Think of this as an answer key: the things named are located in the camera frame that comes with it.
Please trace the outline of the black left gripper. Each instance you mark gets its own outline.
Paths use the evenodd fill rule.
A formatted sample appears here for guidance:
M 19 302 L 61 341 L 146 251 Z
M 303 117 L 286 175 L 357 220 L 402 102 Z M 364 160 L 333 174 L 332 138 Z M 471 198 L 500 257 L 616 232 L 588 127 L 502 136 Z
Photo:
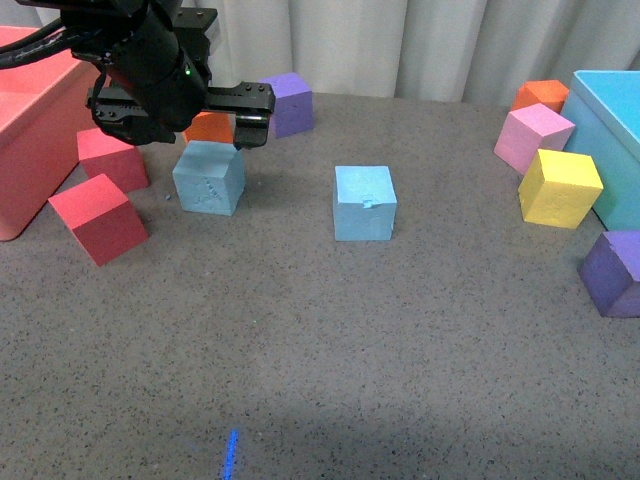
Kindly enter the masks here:
M 173 144 L 199 113 L 223 112 L 235 116 L 237 150 L 267 143 L 271 86 L 210 84 L 216 9 L 180 1 L 69 1 L 59 10 L 64 26 L 91 36 L 72 54 L 100 71 L 87 106 L 105 135 L 134 146 Z

